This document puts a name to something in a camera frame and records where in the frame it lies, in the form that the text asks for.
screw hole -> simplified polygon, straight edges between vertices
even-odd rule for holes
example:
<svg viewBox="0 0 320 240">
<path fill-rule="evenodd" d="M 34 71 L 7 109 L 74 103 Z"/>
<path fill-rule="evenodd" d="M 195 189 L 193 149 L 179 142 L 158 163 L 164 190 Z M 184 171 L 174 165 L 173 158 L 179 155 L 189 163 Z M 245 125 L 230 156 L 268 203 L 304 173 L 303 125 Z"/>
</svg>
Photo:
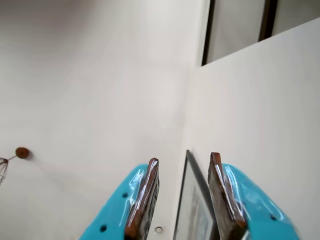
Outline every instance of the screw hole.
<svg viewBox="0 0 320 240">
<path fill-rule="evenodd" d="M 270 218 L 271 218 L 273 221 L 276 221 L 276 220 L 277 220 L 277 218 L 276 218 L 275 215 L 273 215 L 273 214 L 270 214 Z"/>
<path fill-rule="evenodd" d="M 107 230 L 107 225 L 102 225 L 101 227 L 100 227 L 100 232 L 101 233 L 103 233 L 103 232 L 105 232 Z"/>
</svg>

wooden block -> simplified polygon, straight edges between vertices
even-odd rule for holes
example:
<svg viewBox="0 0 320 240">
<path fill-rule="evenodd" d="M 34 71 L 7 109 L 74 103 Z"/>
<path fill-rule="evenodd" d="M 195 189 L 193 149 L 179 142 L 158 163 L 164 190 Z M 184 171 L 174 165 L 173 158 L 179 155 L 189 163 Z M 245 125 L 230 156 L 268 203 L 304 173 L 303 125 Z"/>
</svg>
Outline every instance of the wooden block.
<svg viewBox="0 0 320 240">
<path fill-rule="evenodd" d="M 159 161 L 149 161 L 138 197 L 133 205 L 125 226 L 125 240 L 146 240 L 159 192 Z"/>
<path fill-rule="evenodd" d="M 217 152 L 212 152 L 210 156 L 208 184 L 220 239 L 242 239 L 247 223 L 237 205 L 228 176 L 224 175 L 221 157 Z"/>
</svg>

white wall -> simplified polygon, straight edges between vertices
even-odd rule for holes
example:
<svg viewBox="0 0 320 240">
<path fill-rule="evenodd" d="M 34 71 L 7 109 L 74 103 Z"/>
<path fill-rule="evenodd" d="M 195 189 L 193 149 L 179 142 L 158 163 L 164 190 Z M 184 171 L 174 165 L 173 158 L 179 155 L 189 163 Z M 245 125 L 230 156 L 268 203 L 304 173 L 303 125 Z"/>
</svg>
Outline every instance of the white wall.
<svg viewBox="0 0 320 240">
<path fill-rule="evenodd" d="M 272 34 L 282 33 L 319 17 L 319 0 L 278 0 Z"/>
<path fill-rule="evenodd" d="M 320 18 L 198 68 L 182 146 L 205 176 L 210 152 L 220 152 L 306 240 L 320 221 L 319 43 Z"/>
<path fill-rule="evenodd" d="M 0 239 L 74 240 L 140 163 L 160 160 L 150 240 L 173 236 L 198 0 L 1 0 Z M 163 234 L 152 229 L 162 226 Z"/>
<path fill-rule="evenodd" d="M 215 0 L 207 62 L 258 41 L 264 0 Z"/>
</svg>

framed picture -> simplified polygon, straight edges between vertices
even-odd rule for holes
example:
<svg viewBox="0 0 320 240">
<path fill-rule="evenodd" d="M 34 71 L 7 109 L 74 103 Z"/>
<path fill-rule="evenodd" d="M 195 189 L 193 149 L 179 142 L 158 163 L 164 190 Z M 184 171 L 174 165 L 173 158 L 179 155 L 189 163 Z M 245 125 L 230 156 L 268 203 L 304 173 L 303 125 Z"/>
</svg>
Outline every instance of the framed picture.
<svg viewBox="0 0 320 240">
<path fill-rule="evenodd" d="M 209 187 L 187 150 L 173 240 L 220 240 Z"/>
</svg>

wire pendant lamp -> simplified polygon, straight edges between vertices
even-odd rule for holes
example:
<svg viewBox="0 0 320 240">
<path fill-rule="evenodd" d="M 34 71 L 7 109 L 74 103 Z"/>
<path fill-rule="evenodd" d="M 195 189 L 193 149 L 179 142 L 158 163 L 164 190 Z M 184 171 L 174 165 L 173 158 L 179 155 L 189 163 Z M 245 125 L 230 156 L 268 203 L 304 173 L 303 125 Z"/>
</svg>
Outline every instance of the wire pendant lamp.
<svg viewBox="0 0 320 240">
<path fill-rule="evenodd" d="M 2 184 L 2 182 L 4 181 L 4 179 L 7 176 L 7 171 L 8 171 L 8 165 L 9 165 L 9 161 L 11 159 L 14 159 L 16 157 L 20 158 L 20 159 L 26 159 L 29 156 L 29 150 L 25 147 L 18 147 L 15 150 L 15 155 L 10 157 L 10 158 L 3 158 L 0 157 L 0 185 Z"/>
</svg>

